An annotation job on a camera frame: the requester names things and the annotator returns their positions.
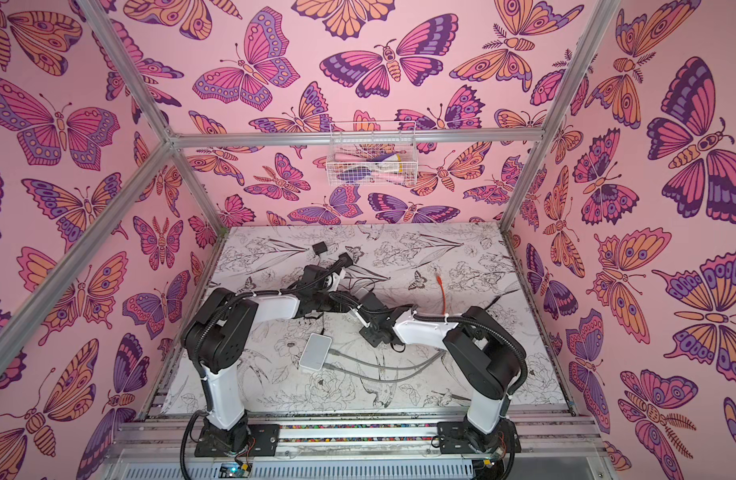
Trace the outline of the white network switch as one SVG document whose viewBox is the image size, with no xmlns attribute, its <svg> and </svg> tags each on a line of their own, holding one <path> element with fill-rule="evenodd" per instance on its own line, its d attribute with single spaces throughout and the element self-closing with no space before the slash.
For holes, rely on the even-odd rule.
<svg viewBox="0 0 736 480">
<path fill-rule="evenodd" d="M 329 355 L 331 345 L 331 337 L 312 333 L 299 358 L 300 369 L 308 373 L 321 371 Z"/>
</svg>

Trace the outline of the black adapter cable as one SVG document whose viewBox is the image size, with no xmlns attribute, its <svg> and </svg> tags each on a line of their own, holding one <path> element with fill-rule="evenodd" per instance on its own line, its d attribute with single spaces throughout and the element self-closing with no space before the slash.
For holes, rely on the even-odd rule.
<svg viewBox="0 0 736 480">
<path fill-rule="evenodd" d="M 386 275 L 357 265 L 343 268 L 343 270 L 344 279 L 337 291 L 345 292 L 357 300 L 371 293 L 379 284 L 390 280 Z"/>
</svg>

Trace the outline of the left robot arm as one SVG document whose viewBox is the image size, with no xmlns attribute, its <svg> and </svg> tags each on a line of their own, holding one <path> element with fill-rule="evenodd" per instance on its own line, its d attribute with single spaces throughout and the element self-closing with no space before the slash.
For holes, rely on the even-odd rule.
<svg viewBox="0 0 736 480">
<path fill-rule="evenodd" d="M 338 289 L 344 266 L 309 265 L 302 277 L 279 290 L 235 293 L 214 289 L 190 320 L 181 343 L 195 369 L 206 406 L 190 419 L 184 439 L 191 439 L 197 419 L 203 419 L 195 441 L 195 455 L 235 456 L 252 449 L 253 433 L 236 380 L 254 326 L 293 320 L 313 312 L 330 311 L 329 294 Z"/>
</svg>

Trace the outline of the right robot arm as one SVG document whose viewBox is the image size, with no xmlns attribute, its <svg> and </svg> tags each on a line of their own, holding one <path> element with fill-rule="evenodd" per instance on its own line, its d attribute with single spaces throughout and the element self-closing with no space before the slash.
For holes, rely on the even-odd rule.
<svg viewBox="0 0 736 480">
<path fill-rule="evenodd" d="M 485 309 L 461 314 L 421 313 L 413 306 L 388 307 L 369 294 L 350 312 L 371 345 L 424 345 L 445 351 L 473 389 L 462 436 L 478 453 L 503 450 L 507 412 L 528 375 L 526 351 Z"/>
</svg>

